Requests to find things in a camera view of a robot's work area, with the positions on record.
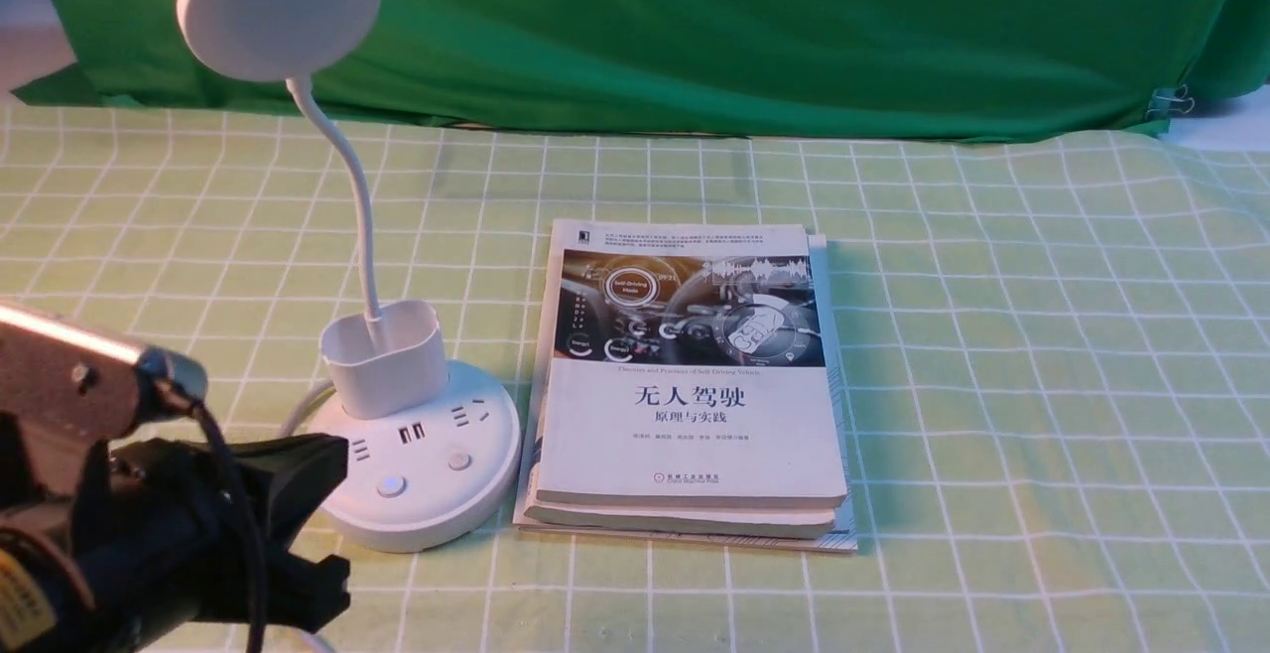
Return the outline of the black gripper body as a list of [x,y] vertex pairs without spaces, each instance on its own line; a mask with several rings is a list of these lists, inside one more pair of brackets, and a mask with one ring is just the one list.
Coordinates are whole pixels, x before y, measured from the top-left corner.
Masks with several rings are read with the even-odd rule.
[[260,649],[260,532],[224,432],[193,415],[204,446],[149,440],[112,459],[83,454],[72,494],[36,484],[36,450],[3,415],[3,649],[138,652],[198,621],[204,576],[240,553],[246,650]]

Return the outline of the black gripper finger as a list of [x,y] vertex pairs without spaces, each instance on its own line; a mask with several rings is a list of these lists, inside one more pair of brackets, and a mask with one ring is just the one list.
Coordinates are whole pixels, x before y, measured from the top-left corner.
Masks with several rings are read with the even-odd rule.
[[[309,560],[282,549],[265,551],[267,626],[321,631],[351,607],[348,586],[352,563],[339,555]],[[204,576],[207,588],[199,598],[199,624],[250,623],[249,577],[243,554],[218,558]]]
[[320,433],[229,445],[267,551],[290,550],[323,501],[344,481],[345,450],[345,438]]

